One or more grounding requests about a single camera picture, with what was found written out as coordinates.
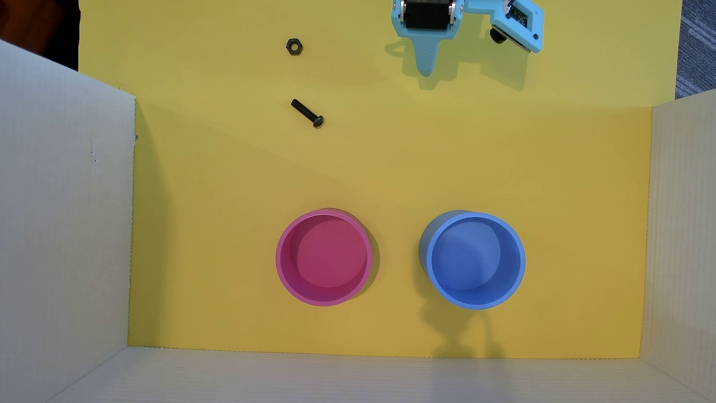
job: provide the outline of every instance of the box wall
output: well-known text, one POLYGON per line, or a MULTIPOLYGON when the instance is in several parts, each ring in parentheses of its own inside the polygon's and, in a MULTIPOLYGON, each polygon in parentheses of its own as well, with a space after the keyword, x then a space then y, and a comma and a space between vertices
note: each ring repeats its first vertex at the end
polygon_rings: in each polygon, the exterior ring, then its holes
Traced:
POLYGON ((134 97, 0 41, 0 402, 127 345, 134 97))
POLYGON ((716 90, 654 108, 642 357, 716 401, 716 90))

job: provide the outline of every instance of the gray carpet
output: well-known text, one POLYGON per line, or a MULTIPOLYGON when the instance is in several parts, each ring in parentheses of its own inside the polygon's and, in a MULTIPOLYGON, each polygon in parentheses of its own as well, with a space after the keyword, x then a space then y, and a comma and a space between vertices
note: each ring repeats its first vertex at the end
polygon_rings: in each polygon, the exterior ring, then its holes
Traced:
POLYGON ((676 98, 716 88, 716 0, 683 0, 676 98))

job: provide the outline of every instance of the pink cup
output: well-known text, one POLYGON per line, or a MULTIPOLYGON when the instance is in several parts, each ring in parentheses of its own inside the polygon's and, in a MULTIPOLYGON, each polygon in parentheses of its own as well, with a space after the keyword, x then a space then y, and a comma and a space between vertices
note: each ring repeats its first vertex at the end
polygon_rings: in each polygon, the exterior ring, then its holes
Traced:
POLYGON ((370 275, 368 234, 351 214, 320 209, 295 219, 276 247, 284 287, 315 306, 338 305, 356 295, 370 275))

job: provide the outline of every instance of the light blue robot arm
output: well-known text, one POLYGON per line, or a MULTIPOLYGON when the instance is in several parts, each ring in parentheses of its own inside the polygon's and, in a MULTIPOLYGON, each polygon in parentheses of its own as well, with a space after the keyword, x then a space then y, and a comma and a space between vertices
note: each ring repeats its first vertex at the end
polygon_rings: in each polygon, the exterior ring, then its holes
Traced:
POLYGON ((544 13, 530 0, 395 0, 393 27, 399 37, 412 41, 420 74, 432 74, 440 41, 455 38, 463 13, 489 14, 490 36, 497 43, 510 39, 527 52, 542 50, 544 13), (430 13, 438 10, 447 17, 437 22, 435 15, 426 15, 426 4, 432 7, 430 13))

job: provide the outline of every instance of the cup rim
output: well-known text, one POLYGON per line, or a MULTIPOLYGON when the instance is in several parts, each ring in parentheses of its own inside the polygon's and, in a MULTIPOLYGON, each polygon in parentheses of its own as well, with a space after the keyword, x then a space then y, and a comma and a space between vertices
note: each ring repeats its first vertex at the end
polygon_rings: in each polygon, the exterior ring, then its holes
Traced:
POLYGON ((314 210, 312 212, 308 212, 306 214, 303 214, 302 216, 296 218, 294 221, 289 224, 284 232, 281 234, 281 238, 279 238, 279 243, 276 246, 276 271, 279 274, 279 279, 281 279, 281 283, 284 285, 284 288, 297 300, 300 300, 301 302, 307 303, 309 305, 314 306, 333 306, 338 305, 340 303, 343 303, 351 298, 353 298, 365 285, 365 283, 368 281, 368 277, 370 276, 370 270, 373 265, 373 251, 370 244, 370 239, 368 238, 368 233, 363 226, 363 224, 355 217, 353 214, 350 214, 349 212, 346 212, 341 209, 333 209, 333 208, 324 208, 324 209, 318 209, 314 210), (363 276, 360 279, 360 281, 356 284, 356 286, 351 289, 348 293, 343 295, 340 298, 336 298, 329 301, 317 301, 313 300, 311 298, 306 297, 305 295, 299 293, 296 291, 292 286, 291 283, 286 279, 286 276, 284 274, 284 267, 281 264, 281 255, 284 251, 284 248, 288 245, 286 244, 286 238, 293 232, 293 230, 298 227, 302 222, 306 221, 309 218, 312 217, 318 217, 318 216, 331 216, 336 217, 338 219, 342 219, 343 221, 351 224, 351 227, 353 227, 356 231, 358 231, 358 234, 361 237, 361 240, 363 241, 363 245, 366 250, 366 263, 365 268, 363 269, 363 276))

